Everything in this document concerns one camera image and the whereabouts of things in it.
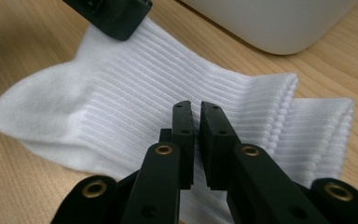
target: white sock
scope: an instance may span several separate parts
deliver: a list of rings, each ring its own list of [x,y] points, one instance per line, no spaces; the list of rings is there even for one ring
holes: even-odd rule
[[[126,42],[91,26],[71,62],[0,97],[0,132],[47,160],[121,179],[140,168],[159,130],[171,128],[174,104],[191,101],[198,125],[200,102],[207,101],[225,110],[242,142],[263,147],[308,185],[339,175],[352,101],[293,100],[296,82],[294,74],[247,77],[218,67],[148,18]],[[225,194],[206,188],[199,158],[195,185],[182,191],[180,218],[231,222]]]

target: sock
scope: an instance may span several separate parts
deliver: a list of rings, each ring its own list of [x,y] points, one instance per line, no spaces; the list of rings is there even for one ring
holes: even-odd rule
[[[126,42],[91,26],[71,62],[0,97],[0,132],[49,161],[119,180],[171,128],[174,104],[191,101],[198,126],[207,101],[224,109],[242,142],[264,148],[307,186],[339,175],[352,101],[294,100],[296,83],[295,74],[248,77],[209,63],[148,18]],[[198,152],[195,185],[181,194],[184,222],[232,222],[225,193],[206,187]]]

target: wooden surface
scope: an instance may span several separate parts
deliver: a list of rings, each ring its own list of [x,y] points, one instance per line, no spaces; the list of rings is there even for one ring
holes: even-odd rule
[[[173,0],[149,16],[207,60],[255,76],[298,74],[296,97],[351,97],[354,123],[342,179],[358,188],[358,7],[309,49],[276,56],[255,49]],[[32,73],[71,60],[88,23],[62,1],[0,0],[0,95]],[[0,223],[49,223],[89,174],[36,157],[0,134]]]

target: brass ring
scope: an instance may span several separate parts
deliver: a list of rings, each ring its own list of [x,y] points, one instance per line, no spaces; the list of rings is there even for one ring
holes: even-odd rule
[[[258,154],[260,153],[257,148],[254,147],[243,147],[241,151],[248,156],[258,156]]]
[[[102,180],[94,180],[88,183],[88,185],[86,185],[86,187],[83,188],[82,194],[86,198],[96,198],[104,194],[106,188],[107,186]]]
[[[171,154],[173,152],[173,148],[169,147],[169,146],[159,146],[156,148],[156,152],[159,155],[168,155]]]
[[[324,190],[330,194],[330,196],[341,200],[342,202],[350,202],[353,199],[353,194],[347,189],[342,188],[340,185],[335,183],[327,183],[324,186]]]

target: white fabric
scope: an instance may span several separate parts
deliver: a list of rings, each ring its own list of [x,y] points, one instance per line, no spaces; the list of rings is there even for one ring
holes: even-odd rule
[[[25,78],[0,97],[0,132],[61,165],[121,179],[139,169],[172,106],[220,105],[242,142],[263,147],[295,181],[338,177],[353,101],[293,99],[296,75],[248,77],[209,63],[146,18],[126,42],[90,27],[76,57]],[[230,223],[196,152],[195,185],[181,192],[186,223]]]

